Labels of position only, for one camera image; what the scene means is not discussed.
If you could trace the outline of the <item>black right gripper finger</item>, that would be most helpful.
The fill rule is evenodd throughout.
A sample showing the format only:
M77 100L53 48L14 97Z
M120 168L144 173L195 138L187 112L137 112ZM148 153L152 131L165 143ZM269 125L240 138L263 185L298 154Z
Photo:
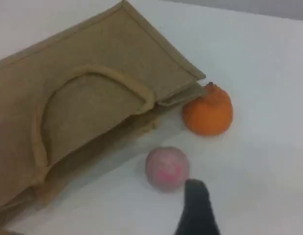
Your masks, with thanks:
M188 179L184 190L184 208L176 235L220 235L210 194L204 182Z

